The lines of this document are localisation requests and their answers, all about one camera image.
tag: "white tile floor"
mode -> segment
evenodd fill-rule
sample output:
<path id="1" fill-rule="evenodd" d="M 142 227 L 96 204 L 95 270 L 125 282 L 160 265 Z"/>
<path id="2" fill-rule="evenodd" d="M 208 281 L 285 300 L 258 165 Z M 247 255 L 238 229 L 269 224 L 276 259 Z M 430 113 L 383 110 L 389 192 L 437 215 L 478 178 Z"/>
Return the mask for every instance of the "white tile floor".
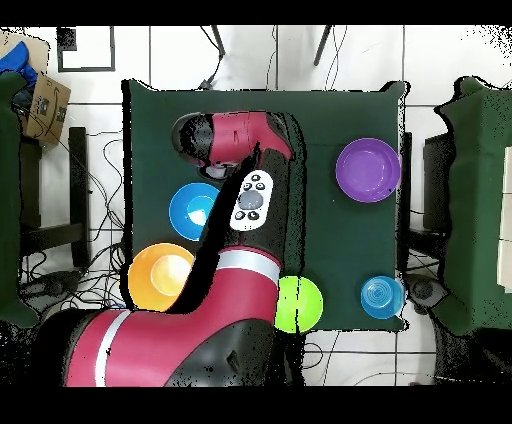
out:
<path id="1" fill-rule="evenodd" d="M 265 88 L 274 90 L 276 58 L 267 78 L 274 52 L 272 26 L 219 26 L 227 52 L 215 79 L 215 89 Z M 217 52 L 199 27 L 115 27 L 115 72 L 58 73 L 56 28 L 26 28 L 50 45 L 48 74 L 71 88 L 71 99 L 61 137 L 66 143 L 70 126 L 85 126 L 88 134 L 115 132 L 122 128 L 121 86 L 123 78 L 135 78 L 157 89 L 196 88 L 217 65 Z M 425 138 L 446 131 L 433 107 L 453 95 L 453 83 L 461 76 L 476 75 L 502 87 L 512 80 L 512 59 L 490 27 L 472 26 L 348 26 L 335 27 L 339 46 L 336 63 L 327 83 L 337 90 L 379 90 L 386 82 L 405 80 L 411 91 L 406 98 L 405 128 L 413 133 L 412 209 L 423 211 L 422 146 Z M 278 89 L 320 90 L 335 54 L 332 35 L 318 67 L 313 66 L 323 26 L 279 26 Z M 109 62 L 106 27 L 77 28 L 77 52 L 65 52 L 64 66 L 106 66 Z M 103 158 L 103 147 L 121 134 L 89 137 L 90 170 L 105 186 L 108 196 L 120 183 L 117 173 Z M 122 148 L 113 142 L 107 157 L 121 169 Z M 45 147 L 41 162 L 41 213 L 43 225 L 69 221 L 67 154 L 62 146 Z M 105 214 L 104 201 L 91 183 L 91 237 Z M 124 219 L 121 189 L 112 208 Z M 421 228 L 421 216 L 411 215 L 412 226 Z M 105 228 L 110 227 L 107 221 Z M 120 232 L 113 233 L 119 241 Z M 101 231 L 92 243 L 97 252 L 110 244 L 110 232 Z M 48 252 L 41 270 L 71 267 L 69 247 Z M 33 255 L 35 264 L 40 255 Z M 106 269 L 105 260 L 94 269 Z M 308 336 L 304 375 L 309 385 L 407 385 L 429 384 L 435 363 L 432 323 L 407 304 L 402 317 L 408 329 L 395 335 L 386 332 L 315 332 Z M 327 353 L 319 353 L 318 348 Z"/>

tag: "blue bowl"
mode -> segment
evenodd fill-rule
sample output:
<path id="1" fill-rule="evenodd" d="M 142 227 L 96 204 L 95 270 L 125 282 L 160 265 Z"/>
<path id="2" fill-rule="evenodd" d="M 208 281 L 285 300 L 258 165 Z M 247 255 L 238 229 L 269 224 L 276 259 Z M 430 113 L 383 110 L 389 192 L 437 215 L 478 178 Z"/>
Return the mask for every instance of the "blue bowl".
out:
<path id="1" fill-rule="evenodd" d="M 373 277 L 361 288 L 361 305 L 376 319 L 397 315 L 404 306 L 405 290 L 401 283 L 389 277 Z"/>
<path id="2" fill-rule="evenodd" d="M 210 184 L 191 183 L 181 187 L 169 204 L 174 230 L 187 240 L 199 241 L 219 190 Z"/>

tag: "green bowl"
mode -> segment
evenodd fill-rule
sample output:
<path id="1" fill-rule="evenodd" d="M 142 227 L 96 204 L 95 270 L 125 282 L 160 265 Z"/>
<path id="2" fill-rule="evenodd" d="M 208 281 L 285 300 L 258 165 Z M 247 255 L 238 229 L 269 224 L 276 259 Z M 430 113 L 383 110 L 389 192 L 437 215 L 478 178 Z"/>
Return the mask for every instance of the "green bowl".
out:
<path id="1" fill-rule="evenodd" d="M 324 300 L 318 287 L 305 277 L 283 277 L 279 280 L 279 298 L 275 327 L 286 333 L 304 333 L 320 320 Z"/>

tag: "button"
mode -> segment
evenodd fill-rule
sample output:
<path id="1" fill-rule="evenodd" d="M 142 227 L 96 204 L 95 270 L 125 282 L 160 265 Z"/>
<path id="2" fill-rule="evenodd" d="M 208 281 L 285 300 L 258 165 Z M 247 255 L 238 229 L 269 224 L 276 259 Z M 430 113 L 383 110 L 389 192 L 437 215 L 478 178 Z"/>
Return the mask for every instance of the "button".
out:
<path id="1" fill-rule="evenodd" d="M 249 190 L 238 196 L 238 206 L 243 210 L 254 210 L 263 205 L 263 196 L 255 190 Z"/>

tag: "cardboard box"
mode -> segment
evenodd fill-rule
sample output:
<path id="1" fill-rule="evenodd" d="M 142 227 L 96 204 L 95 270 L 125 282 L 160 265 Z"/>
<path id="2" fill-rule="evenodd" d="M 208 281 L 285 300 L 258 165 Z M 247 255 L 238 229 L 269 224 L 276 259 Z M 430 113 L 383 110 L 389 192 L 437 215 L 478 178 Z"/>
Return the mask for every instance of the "cardboard box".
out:
<path id="1" fill-rule="evenodd" d="M 46 41 L 0 31 L 0 57 L 9 53 L 20 41 L 28 48 L 29 65 L 38 73 L 29 117 L 21 117 L 23 134 L 36 140 L 58 144 L 71 90 L 45 75 L 50 49 Z"/>

